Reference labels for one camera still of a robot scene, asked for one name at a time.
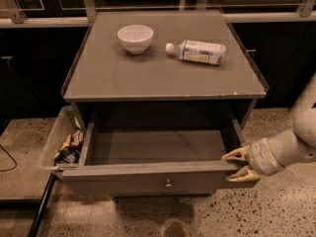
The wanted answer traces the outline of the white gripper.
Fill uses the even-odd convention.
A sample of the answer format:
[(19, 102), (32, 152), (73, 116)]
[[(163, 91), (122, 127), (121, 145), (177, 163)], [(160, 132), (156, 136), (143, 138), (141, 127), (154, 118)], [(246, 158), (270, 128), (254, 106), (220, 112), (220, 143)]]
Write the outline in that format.
[(260, 179), (259, 174), (271, 176), (284, 169), (274, 156), (266, 138), (253, 142), (249, 147), (244, 146), (234, 149), (224, 154), (221, 159), (224, 161), (247, 161), (248, 159), (250, 166), (253, 168), (247, 165), (235, 174), (226, 177), (228, 182), (234, 183), (258, 181)]

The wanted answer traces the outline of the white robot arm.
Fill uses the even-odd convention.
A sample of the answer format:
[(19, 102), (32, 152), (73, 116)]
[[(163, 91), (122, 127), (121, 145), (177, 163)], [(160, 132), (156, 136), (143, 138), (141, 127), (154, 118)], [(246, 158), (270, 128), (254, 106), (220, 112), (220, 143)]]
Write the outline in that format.
[(250, 182), (261, 175), (271, 176), (296, 163), (316, 160), (316, 72), (296, 100), (290, 113), (292, 128), (275, 136), (230, 151), (224, 161), (241, 161), (246, 165), (226, 178), (228, 182)]

